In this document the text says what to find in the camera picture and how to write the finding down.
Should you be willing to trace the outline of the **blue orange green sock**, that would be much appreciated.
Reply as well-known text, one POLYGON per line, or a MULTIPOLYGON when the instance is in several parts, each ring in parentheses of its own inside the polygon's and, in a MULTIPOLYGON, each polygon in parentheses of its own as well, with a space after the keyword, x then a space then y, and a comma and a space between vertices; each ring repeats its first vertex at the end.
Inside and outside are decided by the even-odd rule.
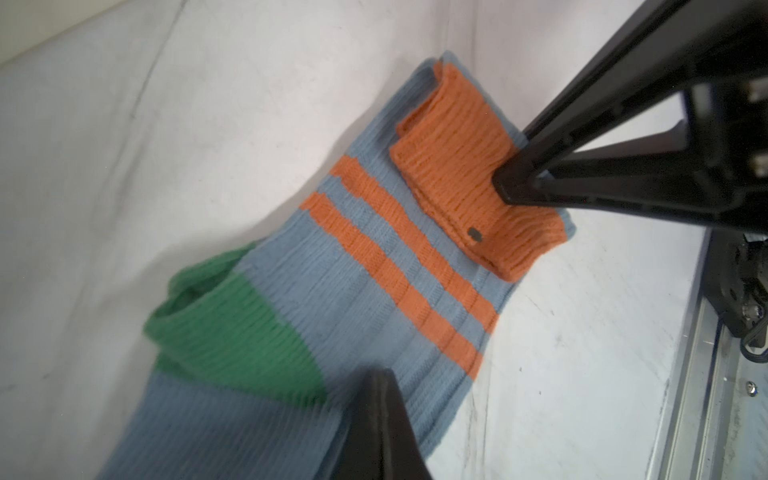
POLYGON ((494 189, 525 142, 454 54, 424 61, 280 228, 171 278, 100 477, 327 479, 378 368, 432 453, 519 281, 575 231, 494 189))

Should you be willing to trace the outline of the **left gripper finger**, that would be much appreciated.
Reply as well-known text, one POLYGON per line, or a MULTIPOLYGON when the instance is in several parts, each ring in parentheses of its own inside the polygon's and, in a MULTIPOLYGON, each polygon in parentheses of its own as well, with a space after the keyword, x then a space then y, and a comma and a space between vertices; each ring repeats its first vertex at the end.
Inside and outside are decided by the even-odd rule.
POLYGON ((394 372, 367 373, 334 479, 429 479, 394 372))

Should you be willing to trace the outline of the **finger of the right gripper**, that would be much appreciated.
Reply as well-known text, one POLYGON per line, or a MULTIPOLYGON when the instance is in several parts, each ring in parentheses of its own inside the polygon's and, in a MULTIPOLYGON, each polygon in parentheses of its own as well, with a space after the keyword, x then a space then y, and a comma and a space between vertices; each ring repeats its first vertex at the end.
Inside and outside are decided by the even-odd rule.
POLYGON ((767 125, 705 129, 685 121, 646 137, 576 152, 533 182, 552 205, 748 233, 767 231, 767 125))
POLYGON ((647 1, 526 128, 493 183, 509 204, 552 205, 533 182, 567 155, 672 129, 767 125, 767 5, 647 1))

